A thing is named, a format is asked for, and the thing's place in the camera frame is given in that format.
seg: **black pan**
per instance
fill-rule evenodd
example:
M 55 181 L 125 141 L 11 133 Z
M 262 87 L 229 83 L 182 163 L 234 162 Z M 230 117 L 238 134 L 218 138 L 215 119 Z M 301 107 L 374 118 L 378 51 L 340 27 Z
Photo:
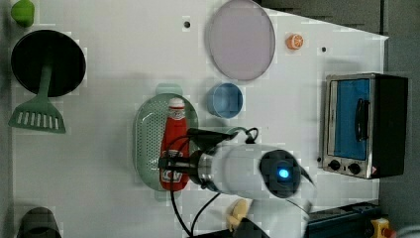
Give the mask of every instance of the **black pan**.
M 12 51 L 12 70 L 26 89 L 38 94 L 47 48 L 53 50 L 49 97 L 63 96 L 80 84 L 86 71 L 83 52 L 72 38 L 50 30 L 26 35 Z

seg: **ketchup bottle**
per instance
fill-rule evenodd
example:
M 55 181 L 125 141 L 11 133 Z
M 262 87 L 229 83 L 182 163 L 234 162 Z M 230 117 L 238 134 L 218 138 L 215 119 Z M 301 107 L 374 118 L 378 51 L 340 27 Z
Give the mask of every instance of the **ketchup bottle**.
M 160 157 L 175 157 L 178 153 L 178 150 L 184 144 L 187 138 L 179 139 L 170 147 L 169 152 L 166 151 L 167 146 L 173 142 L 176 138 L 186 135 L 186 119 L 185 119 L 185 104 L 180 98 L 172 98 L 169 100 L 169 110 L 166 120 L 166 125 L 164 129 L 163 139 L 161 140 L 160 146 Z M 179 156 L 183 158 L 189 157 L 189 146 L 186 144 L 183 149 L 179 152 Z M 159 180 L 161 186 L 170 190 L 170 178 L 172 176 L 172 171 L 160 170 L 159 171 Z M 183 173 L 174 172 L 173 175 L 173 190 L 178 191 L 185 188 L 188 183 L 188 175 Z

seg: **oven window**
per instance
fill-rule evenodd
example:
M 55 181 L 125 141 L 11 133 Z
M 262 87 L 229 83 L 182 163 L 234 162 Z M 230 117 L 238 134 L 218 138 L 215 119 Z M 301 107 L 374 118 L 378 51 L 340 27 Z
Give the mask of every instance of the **oven window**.
M 337 86 L 334 156 L 365 160 L 367 141 L 358 140 L 358 102 L 369 101 L 369 80 L 343 80 Z

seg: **green oval tray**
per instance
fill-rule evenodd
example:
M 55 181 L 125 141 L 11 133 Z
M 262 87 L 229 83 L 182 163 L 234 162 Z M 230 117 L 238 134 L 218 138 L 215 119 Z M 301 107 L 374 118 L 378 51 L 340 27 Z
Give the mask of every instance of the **green oval tray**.
M 185 102 L 185 118 L 188 128 L 198 128 L 198 117 L 191 103 L 181 95 L 162 93 L 149 99 L 135 119 L 134 166 L 142 181 L 151 189 L 166 191 L 159 182 L 158 158 L 167 117 L 168 101 L 178 97 Z M 191 142 L 190 153 L 198 150 Z

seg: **white table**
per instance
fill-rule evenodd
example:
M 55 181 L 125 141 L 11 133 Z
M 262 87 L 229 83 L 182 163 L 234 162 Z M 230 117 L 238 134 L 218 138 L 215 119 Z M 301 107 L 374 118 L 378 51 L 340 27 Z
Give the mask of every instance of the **white table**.
M 12 130 L 16 228 L 29 208 L 41 205 L 54 212 L 66 238 L 185 236 L 170 202 L 157 202 L 132 164 L 134 117 L 160 82 L 182 86 L 200 126 L 259 127 L 260 143 L 292 152 L 316 182 L 316 211 L 378 199 L 378 180 L 323 172 L 316 159 L 325 76 L 382 72 L 386 38 L 267 10 L 276 34 L 274 60 L 260 78 L 244 82 L 226 78 L 207 54 L 207 23 L 225 1 L 34 2 L 32 30 L 71 35 L 86 54 L 87 73 L 76 90 L 52 99 L 66 135 Z M 12 33 L 13 47 L 24 33 L 17 27 Z M 286 48 L 289 33 L 304 37 L 300 51 Z M 33 94 L 12 79 L 14 108 Z M 237 83 L 245 95 L 243 111 L 231 120 L 210 115 L 204 104 L 220 81 Z M 177 201 L 184 220 L 191 222 L 212 195 L 191 182 Z M 196 233 L 224 229 L 224 212 L 236 199 L 220 196 Z

